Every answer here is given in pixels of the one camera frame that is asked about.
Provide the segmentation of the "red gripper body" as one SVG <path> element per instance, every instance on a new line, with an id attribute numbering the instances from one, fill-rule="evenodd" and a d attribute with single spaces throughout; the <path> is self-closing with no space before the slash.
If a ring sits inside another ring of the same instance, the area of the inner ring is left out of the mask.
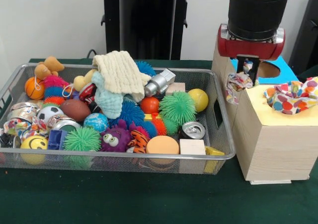
<path id="1" fill-rule="evenodd" d="M 258 58 L 276 60 L 282 53 L 285 44 L 285 30 L 279 27 L 274 36 L 266 41 L 246 41 L 232 35 L 226 24 L 218 30 L 217 46 L 220 56 L 237 58 Z"/>

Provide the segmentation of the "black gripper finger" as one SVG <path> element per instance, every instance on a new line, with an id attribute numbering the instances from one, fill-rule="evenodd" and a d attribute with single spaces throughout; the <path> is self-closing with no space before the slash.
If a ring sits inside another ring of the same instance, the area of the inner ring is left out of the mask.
<path id="1" fill-rule="evenodd" d="M 244 63 L 245 63 L 245 57 L 237 56 L 238 60 L 238 66 L 237 66 L 237 73 L 244 73 Z"/>
<path id="2" fill-rule="evenodd" d="M 259 59 L 250 59 L 250 61 L 252 62 L 252 68 L 250 69 L 250 78 L 252 80 L 252 83 L 255 83 L 260 60 Z"/>

